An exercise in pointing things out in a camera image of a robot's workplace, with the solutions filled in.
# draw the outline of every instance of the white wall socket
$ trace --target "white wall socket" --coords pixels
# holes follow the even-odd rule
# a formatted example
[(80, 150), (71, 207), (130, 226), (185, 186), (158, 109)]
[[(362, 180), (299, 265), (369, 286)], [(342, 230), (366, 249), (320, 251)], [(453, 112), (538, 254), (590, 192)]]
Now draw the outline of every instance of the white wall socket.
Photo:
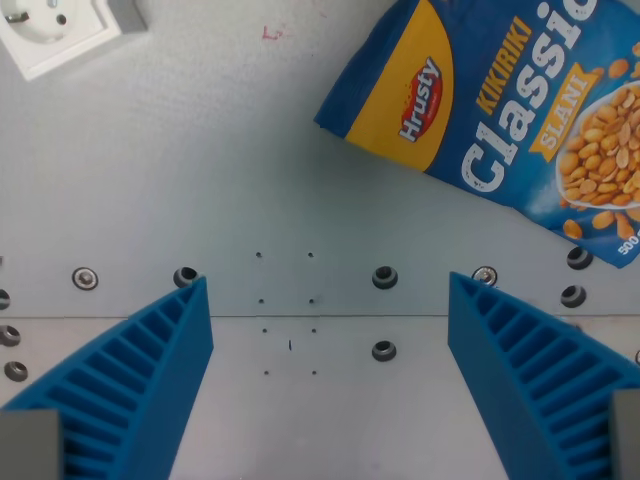
[(27, 80), (145, 29), (134, 0), (0, 0), (0, 39)]

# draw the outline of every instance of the yellow label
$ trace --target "yellow label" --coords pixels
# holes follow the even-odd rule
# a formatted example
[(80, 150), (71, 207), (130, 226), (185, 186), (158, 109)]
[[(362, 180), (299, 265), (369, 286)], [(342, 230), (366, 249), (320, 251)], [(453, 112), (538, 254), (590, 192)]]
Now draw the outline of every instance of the yellow label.
[(577, 63), (571, 67), (540, 133), (529, 149), (531, 153), (541, 153), (547, 162), (553, 160), (597, 81), (598, 75), (584, 73)]
[(438, 153), (452, 105), (449, 38), (422, 0), (346, 138), (425, 171)]

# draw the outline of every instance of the blue snack bag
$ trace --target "blue snack bag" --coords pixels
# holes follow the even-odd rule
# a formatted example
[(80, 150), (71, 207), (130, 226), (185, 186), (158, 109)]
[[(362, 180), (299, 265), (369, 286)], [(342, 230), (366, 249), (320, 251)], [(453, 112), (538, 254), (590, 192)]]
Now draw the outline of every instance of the blue snack bag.
[(617, 0), (398, 0), (316, 122), (616, 267), (640, 253), (640, 17)]

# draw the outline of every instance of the hrusty logo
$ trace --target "hrusty logo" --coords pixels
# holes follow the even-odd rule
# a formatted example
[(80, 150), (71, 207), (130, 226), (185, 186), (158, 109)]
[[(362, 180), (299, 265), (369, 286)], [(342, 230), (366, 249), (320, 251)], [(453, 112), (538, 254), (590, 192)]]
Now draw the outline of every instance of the hrusty logo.
[(442, 74), (431, 57), (411, 81), (409, 99), (398, 135), (415, 143), (429, 130), (442, 100)]

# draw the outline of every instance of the metal plate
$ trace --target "metal plate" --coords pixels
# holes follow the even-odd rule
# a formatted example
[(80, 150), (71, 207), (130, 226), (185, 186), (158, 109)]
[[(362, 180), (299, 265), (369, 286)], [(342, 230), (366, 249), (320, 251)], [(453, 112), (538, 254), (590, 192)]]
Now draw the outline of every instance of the metal plate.
[[(11, 320), (23, 340), (0, 347), (0, 365), (20, 361), (30, 377), (0, 378), (0, 405), (116, 322)], [(638, 318), (578, 323), (627, 358), (640, 349)], [(446, 318), (215, 318), (213, 332), (172, 479), (507, 479)], [(380, 340), (394, 360), (372, 358)]]
[(571, 271), (565, 240), (313, 124), (391, 3), (141, 0), (148, 34), (32, 84), (0, 51), (2, 315), (125, 316), (182, 266), (216, 315), (445, 314), (482, 265), (551, 312), (574, 283), (580, 313), (637, 312), (640, 262)]

